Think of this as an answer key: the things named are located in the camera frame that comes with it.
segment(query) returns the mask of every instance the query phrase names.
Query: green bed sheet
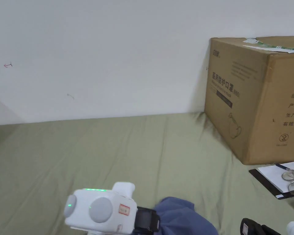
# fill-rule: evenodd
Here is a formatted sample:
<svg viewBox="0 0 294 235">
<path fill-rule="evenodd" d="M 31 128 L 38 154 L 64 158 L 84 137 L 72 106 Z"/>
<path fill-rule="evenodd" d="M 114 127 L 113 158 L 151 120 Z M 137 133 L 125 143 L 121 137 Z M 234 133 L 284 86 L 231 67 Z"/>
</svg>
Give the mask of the green bed sheet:
<svg viewBox="0 0 294 235">
<path fill-rule="evenodd" d="M 277 200 L 204 115 L 168 114 L 0 126 L 0 234 L 82 234 L 64 224 L 79 188 L 136 185 L 139 206 L 195 204 L 220 234 L 247 217 L 286 234 L 294 198 Z"/>
</svg>

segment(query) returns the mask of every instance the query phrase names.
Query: white paper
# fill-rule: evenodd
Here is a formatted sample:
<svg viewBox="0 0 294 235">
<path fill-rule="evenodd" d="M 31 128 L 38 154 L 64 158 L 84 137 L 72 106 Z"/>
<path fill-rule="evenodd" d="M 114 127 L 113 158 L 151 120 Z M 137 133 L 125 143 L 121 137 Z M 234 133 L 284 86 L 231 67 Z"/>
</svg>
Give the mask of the white paper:
<svg viewBox="0 0 294 235">
<path fill-rule="evenodd" d="M 260 42 L 260 41 L 258 41 L 258 40 L 255 39 L 255 38 L 248 38 L 248 39 L 246 39 L 246 40 L 243 41 L 243 42 L 251 43 L 251 44 L 256 44 L 256 43 L 258 43 L 258 42 Z"/>
<path fill-rule="evenodd" d="M 282 49 L 282 48 L 265 48 L 265 47 L 246 46 L 246 45 L 243 45 L 243 46 L 244 47 L 255 48 L 255 49 L 260 49 L 260 50 L 267 50 L 267 51 L 294 53 L 294 50 L 288 50 L 288 49 Z"/>
<path fill-rule="evenodd" d="M 294 170 L 294 162 L 282 164 L 283 166 Z M 286 181 L 282 179 L 282 174 L 287 172 L 277 166 L 264 166 L 257 168 L 266 179 L 268 179 L 280 192 L 289 192 L 288 186 L 292 181 Z"/>
</svg>

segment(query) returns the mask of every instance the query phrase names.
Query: cardboard box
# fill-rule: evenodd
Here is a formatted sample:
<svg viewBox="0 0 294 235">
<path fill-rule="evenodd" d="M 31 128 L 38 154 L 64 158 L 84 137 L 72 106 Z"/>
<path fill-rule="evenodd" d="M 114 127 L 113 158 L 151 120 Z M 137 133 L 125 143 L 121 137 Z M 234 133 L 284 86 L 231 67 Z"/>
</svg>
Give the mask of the cardboard box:
<svg viewBox="0 0 294 235">
<path fill-rule="evenodd" d="M 205 113 L 243 164 L 294 161 L 294 36 L 212 38 Z"/>
</svg>

